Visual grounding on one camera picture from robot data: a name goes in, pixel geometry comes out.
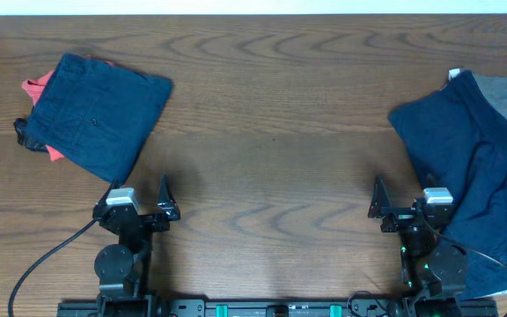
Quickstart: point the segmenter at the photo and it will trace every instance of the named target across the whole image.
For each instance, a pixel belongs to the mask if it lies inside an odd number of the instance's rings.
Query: navy blue fabric
[[[171,90],[168,78],[65,54],[26,133],[103,180],[124,183]]]
[[[388,117],[423,187],[447,187],[456,211],[444,233],[507,263],[507,120],[465,71]],[[469,253],[463,299],[507,290],[507,270]]]

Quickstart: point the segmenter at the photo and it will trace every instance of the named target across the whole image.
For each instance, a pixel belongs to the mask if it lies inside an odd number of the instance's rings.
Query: black cable
[[[356,291],[356,292],[354,292],[353,294],[351,294],[351,296],[349,296],[349,299],[348,299],[348,308],[349,308],[349,309],[351,309],[351,307],[350,307],[350,306],[351,306],[351,299],[352,299],[354,296],[356,296],[357,294],[361,294],[361,293],[363,293],[363,294],[369,294],[369,295],[372,295],[372,294],[373,294],[373,293],[371,293],[370,291]],[[377,305],[380,307],[380,309],[382,309],[382,310],[384,310],[384,311],[385,311],[385,313],[384,313],[384,314],[382,314],[381,316],[387,316],[387,317],[390,317],[390,314],[388,313],[388,311],[386,310],[386,308],[385,308],[385,307],[384,307],[381,303],[379,303],[379,302],[378,302],[378,299],[375,299],[375,302],[377,302]],[[353,309],[351,309],[351,312],[352,312],[353,314],[355,314],[356,316],[361,317],[358,313],[353,312]]]
[[[57,247],[53,248],[52,250],[48,251],[48,253],[44,254],[37,262],[35,262],[33,265],[31,265],[30,268],[23,274],[23,276],[18,280],[17,284],[15,284],[15,288],[11,292],[11,295],[9,297],[9,305],[7,306],[7,313],[9,314],[9,317],[14,317],[13,314],[13,302],[15,301],[15,296],[17,296],[18,289],[21,287],[21,284],[25,282],[25,279],[29,274],[31,274],[36,267],[38,267],[41,263],[44,262],[50,255],[56,253],[56,251],[60,250],[61,248],[67,246],[71,241],[75,240],[77,237],[82,235],[82,233],[86,232],[87,229],[91,228],[93,224],[97,222],[97,219],[93,219],[89,222],[85,227],[83,227],[80,231],[78,231],[76,234],[72,235],[69,239],[62,242]]]
[[[460,242],[458,242],[458,241],[455,241],[455,240],[452,240],[452,239],[450,239],[450,238],[445,237],[443,234],[441,234],[441,233],[437,232],[437,231],[436,231],[436,230],[435,230],[435,229],[434,229],[434,228],[430,225],[430,223],[428,222],[428,220],[426,220],[426,217],[425,217],[425,216],[424,216],[421,212],[418,212],[418,215],[420,215],[420,217],[422,218],[422,221],[426,224],[426,227],[427,227],[427,228],[428,228],[428,229],[429,229],[429,230],[430,230],[430,231],[431,231],[431,232],[432,232],[432,233],[433,233],[436,237],[438,237],[438,238],[440,238],[440,239],[443,239],[443,240],[445,240],[445,241],[447,241],[447,242],[449,242],[449,243],[451,243],[451,244],[453,244],[453,245],[455,245],[455,246],[457,246],[457,247],[461,247],[461,248],[463,248],[463,249],[466,249],[466,250],[468,250],[468,251],[471,251],[471,252],[473,252],[473,253],[476,253],[476,254],[478,254],[478,255],[480,255],[480,256],[482,256],[482,257],[484,257],[485,259],[487,259],[487,260],[489,260],[489,261],[491,261],[491,262],[493,262],[493,263],[497,264],[498,266],[501,266],[501,267],[503,267],[503,268],[507,269],[507,265],[506,265],[506,264],[504,264],[504,263],[502,263],[502,262],[498,261],[497,259],[493,258],[492,256],[487,255],[487,254],[484,254],[483,252],[478,251],[478,250],[475,250],[474,248],[472,248],[472,247],[470,247],[470,246],[466,246],[466,245],[464,245],[464,244],[462,244],[462,243],[460,243]]]

